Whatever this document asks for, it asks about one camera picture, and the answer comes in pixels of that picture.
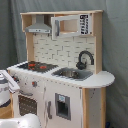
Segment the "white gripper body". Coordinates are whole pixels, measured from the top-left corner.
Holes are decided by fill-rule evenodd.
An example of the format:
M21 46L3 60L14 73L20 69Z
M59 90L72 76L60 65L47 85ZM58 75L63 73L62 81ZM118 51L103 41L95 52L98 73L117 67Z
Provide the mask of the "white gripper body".
M20 90L19 85L14 81L14 79L7 73L6 70L0 70L0 73L8 80L9 90L14 93Z

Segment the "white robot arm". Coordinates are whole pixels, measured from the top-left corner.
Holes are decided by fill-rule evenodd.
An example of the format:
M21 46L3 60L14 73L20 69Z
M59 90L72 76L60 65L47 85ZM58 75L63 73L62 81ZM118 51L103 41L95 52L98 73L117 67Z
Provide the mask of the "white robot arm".
M19 85L7 73L7 71L0 70L0 108L7 107L11 102L10 94L19 90Z

